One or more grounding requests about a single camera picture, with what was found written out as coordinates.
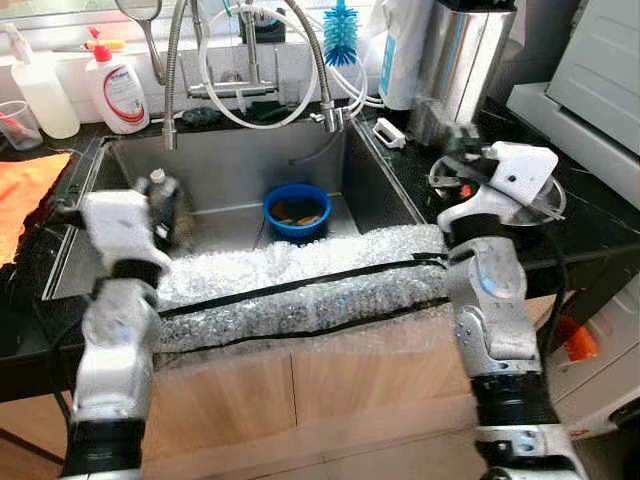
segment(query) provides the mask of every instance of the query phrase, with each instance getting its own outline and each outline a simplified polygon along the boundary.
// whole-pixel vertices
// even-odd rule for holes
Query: blue bowl
[[[271,215],[271,209],[280,200],[285,201],[300,201],[304,199],[311,199],[322,208],[322,217],[319,220],[304,226],[285,225],[280,223],[277,219]],[[307,237],[317,232],[322,225],[327,221],[331,214],[331,199],[329,195],[324,193],[318,187],[313,185],[307,185],[304,183],[291,183],[273,190],[267,198],[264,199],[262,210],[264,211],[264,218],[273,225],[278,232],[287,237],[302,238]]]

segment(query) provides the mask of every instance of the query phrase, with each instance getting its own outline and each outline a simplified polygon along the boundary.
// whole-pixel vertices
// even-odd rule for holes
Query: sink basin
[[[126,189],[162,168],[186,191],[195,220],[185,253],[260,248],[287,240],[265,224],[262,200],[274,188],[306,182],[329,193],[334,209],[325,229],[304,241],[421,223],[422,217],[387,170],[370,137],[355,125],[328,136],[301,121],[275,130],[184,133],[178,151],[162,138],[108,138],[93,160],[85,191]],[[86,232],[70,229],[52,269],[45,298],[90,292],[104,276]]]

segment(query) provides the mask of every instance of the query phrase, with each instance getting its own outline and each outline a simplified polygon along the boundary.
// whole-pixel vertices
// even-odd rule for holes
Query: red pump cap
[[[93,56],[96,59],[96,62],[108,62],[111,60],[111,50],[106,45],[103,45],[98,38],[100,36],[100,30],[96,27],[89,27],[89,33],[96,41],[96,46],[93,48]]]

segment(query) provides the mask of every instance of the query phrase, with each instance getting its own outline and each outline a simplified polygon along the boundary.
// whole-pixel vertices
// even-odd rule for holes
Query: orange towel
[[[70,153],[0,162],[0,267],[13,262],[24,221],[67,166]]]

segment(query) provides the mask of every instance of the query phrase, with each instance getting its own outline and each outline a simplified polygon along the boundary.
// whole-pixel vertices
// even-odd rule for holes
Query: soap dispenser bottle
[[[56,77],[52,57],[34,55],[12,23],[6,23],[4,29],[9,34],[11,53],[18,60],[11,67],[11,76],[42,130],[53,138],[68,138],[78,133],[80,121]]]
[[[89,92],[102,119],[114,133],[127,134],[149,125],[149,109],[135,70],[113,57],[100,42],[100,32],[89,27],[96,40],[94,60],[85,68]]]

